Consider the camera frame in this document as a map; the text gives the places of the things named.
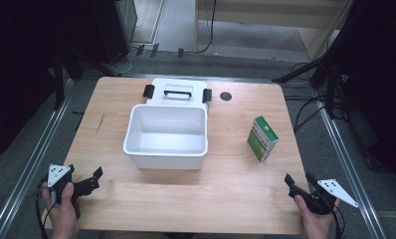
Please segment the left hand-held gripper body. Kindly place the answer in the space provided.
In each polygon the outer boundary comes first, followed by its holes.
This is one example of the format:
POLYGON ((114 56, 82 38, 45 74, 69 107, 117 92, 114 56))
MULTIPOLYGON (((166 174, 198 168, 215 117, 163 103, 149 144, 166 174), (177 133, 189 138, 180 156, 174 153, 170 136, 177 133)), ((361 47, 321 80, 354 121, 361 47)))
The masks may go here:
POLYGON ((51 194, 52 203, 60 204, 62 201, 62 192, 68 182, 74 185, 74 194, 72 196, 72 205, 76 211, 77 218, 81 217, 80 207, 77 199, 81 196, 90 195, 95 189, 99 188, 99 181, 93 180, 92 176, 80 182, 72 181, 72 174, 69 174, 69 167, 67 165, 49 166, 48 172, 48 189, 51 194))

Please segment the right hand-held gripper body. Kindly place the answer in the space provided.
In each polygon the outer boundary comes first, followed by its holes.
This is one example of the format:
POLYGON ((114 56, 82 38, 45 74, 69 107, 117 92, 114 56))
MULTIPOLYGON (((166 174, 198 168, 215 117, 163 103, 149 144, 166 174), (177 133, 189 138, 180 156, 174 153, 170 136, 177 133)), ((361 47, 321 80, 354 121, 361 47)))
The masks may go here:
POLYGON ((308 193, 298 187, 290 188, 289 196, 294 198, 300 195, 310 212, 325 215, 333 210, 336 199, 339 199, 355 208, 359 204, 350 196, 350 194, 338 183, 336 179, 319 180, 312 193, 308 193))

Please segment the green and white carton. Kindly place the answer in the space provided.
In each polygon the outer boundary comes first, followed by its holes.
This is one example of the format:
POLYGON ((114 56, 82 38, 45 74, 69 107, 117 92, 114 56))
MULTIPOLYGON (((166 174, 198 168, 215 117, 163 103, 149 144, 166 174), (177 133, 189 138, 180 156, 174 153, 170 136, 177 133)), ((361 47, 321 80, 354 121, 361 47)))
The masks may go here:
POLYGON ((278 141, 279 137, 263 116, 253 120, 247 143, 258 161, 265 161, 278 141))

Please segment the white plastic storage box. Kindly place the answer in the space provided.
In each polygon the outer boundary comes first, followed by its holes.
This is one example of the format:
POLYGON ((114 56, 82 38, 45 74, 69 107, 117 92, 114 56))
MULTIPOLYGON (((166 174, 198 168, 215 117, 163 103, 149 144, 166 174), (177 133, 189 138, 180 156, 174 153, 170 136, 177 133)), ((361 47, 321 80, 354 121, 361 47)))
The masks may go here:
POLYGON ((208 151, 208 103, 205 82, 156 78, 144 87, 146 102, 130 112, 123 151, 145 169, 202 167, 208 151))

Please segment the person's right hand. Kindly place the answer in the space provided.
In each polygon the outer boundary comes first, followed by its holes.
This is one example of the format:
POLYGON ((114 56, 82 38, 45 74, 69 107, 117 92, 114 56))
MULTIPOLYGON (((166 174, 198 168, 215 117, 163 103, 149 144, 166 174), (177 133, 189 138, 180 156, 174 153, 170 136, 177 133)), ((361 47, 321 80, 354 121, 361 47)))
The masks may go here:
POLYGON ((302 238, 328 239, 329 231, 334 221, 333 215, 318 215, 310 212, 300 195, 295 196, 295 203, 301 215, 302 238))

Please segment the person's left hand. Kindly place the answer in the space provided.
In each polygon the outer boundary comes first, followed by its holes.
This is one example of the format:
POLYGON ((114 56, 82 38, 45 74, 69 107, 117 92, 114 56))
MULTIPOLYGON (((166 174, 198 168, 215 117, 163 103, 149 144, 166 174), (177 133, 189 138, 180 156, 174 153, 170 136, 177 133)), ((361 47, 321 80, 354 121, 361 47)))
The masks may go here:
POLYGON ((48 189, 42 191, 46 208, 53 226, 52 239, 76 239, 79 233, 79 222, 72 205, 74 185, 68 182, 62 192, 60 204, 53 205, 48 189))

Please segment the black metal stand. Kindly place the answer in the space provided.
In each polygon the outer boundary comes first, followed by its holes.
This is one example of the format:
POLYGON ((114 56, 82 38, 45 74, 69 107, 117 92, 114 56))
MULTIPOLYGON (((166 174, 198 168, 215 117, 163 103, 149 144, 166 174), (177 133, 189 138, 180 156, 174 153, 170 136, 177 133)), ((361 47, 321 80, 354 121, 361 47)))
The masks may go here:
POLYGON ((54 65, 54 76, 55 76, 55 106, 54 110, 57 111, 65 98, 64 90, 64 78, 63 78, 63 64, 62 64, 62 49, 58 48, 55 51, 55 65, 54 65))

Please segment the black tripod stand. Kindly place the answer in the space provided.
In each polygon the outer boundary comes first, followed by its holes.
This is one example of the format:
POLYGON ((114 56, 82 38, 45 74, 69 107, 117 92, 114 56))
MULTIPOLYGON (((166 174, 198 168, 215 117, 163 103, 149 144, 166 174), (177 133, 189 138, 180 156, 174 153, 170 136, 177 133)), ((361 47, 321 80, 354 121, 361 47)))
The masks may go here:
POLYGON ((292 71, 291 73, 284 75, 280 78, 272 79, 273 83, 286 83, 289 80, 297 78, 298 76, 314 70, 312 76, 309 79, 310 86, 314 89, 320 88, 326 83, 326 96, 325 96, 325 108, 331 119, 339 119, 339 116, 335 113, 336 103, 335 90, 336 84, 340 79, 340 73, 336 64, 332 61, 332 57, 329 52, 326 52, 321 57, 305 64, 304 66, 292 71))

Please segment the dark curtain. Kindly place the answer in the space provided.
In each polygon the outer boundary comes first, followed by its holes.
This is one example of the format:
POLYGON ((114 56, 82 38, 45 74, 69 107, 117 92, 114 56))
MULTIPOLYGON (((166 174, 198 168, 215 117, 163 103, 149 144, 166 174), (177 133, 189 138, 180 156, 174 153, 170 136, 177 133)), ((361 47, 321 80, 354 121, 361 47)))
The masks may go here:
POLYGON ((354 0, 336 63, 368 153, 396 174, 396 0, 354 0))
POLYGON ((0 0, 0 155, 55 92, 55 51, 66 71, 82 70, 71 46, 82 0, 0 0))

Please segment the black cabinet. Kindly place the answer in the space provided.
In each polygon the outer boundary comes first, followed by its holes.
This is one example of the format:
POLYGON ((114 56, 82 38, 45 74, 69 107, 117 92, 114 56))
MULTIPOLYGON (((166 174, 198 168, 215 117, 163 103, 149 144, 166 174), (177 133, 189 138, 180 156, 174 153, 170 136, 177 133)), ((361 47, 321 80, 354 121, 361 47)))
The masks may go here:
POLYGON ((103 50, 100 57, 114 64, 125 56, 131 45, 137 14, 134 0, 93 0, 103 50))

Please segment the light wooden bench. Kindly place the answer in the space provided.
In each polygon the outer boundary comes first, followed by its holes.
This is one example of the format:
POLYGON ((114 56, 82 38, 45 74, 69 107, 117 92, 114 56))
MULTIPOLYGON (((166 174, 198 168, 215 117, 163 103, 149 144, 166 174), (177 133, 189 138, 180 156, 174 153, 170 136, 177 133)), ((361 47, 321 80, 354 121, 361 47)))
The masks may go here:
POLYGON ((345 21, 354 0, 216 0, 219 22, 298 28, 311 60, 318 58, 332 33, 345 21))

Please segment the grey metal floor rail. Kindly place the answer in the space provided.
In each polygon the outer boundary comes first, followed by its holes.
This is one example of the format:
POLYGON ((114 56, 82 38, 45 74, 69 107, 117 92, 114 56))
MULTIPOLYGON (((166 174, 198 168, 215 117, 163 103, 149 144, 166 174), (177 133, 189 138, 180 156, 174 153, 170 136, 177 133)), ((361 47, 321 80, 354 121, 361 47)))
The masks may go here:
POLYGON ((38 171, 39 166, 43 162, 44 155, 50 145, 65 111, 68 107, 69 100, 74 89, 74 81, 68 79, 64 86, 63 102, 51 112, 48 122, 41 130, 41 135, 29 158, 24 165, 18 166, 19 172, 15 172, 18 176, 9 196, 4 200, 3 207, 0 211, 0 239, 4 239, 9 231, 18 210, 20 209, 25 196, 27 195, 30 185, 38 171))
POLYGON ((317 106, 320 109, 320 114, 325 125, 332 144, 337 153, 341 167, 344 171, 348 184, 352 190, 353 196, 359 205, 359 211, 367 226, 368 232, 372 239, 387 239, 385 231, 379 221, 375 208, 369 198, 365 187, 363 186, 359 174, 352 162, 352 158, 344 144, 336 123, 331 119, 324 109, 324 104, 321 100, 317 101, 317 106))

